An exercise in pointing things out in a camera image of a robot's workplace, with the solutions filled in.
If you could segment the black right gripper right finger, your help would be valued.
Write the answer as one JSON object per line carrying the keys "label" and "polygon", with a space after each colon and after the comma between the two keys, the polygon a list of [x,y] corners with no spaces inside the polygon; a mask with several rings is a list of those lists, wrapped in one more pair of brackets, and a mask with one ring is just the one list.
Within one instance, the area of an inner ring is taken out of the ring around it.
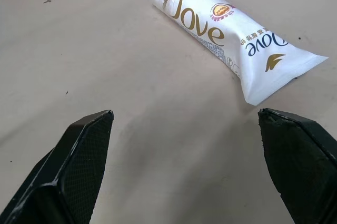
{"label": "black right gripper right finger", "polygon": [[336,223],[336,139],[308,118],[258,112],[270,177],[295,223]]}

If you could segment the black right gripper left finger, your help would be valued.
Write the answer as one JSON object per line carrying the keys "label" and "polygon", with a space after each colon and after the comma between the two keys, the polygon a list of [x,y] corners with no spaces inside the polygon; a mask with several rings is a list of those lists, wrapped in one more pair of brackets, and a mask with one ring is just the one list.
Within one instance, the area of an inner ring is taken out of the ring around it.
{"label": "black right gripper left finger", "polygon": [[101,188],[114,114],[81,118],[31,170],[1,223],[89,223]]}

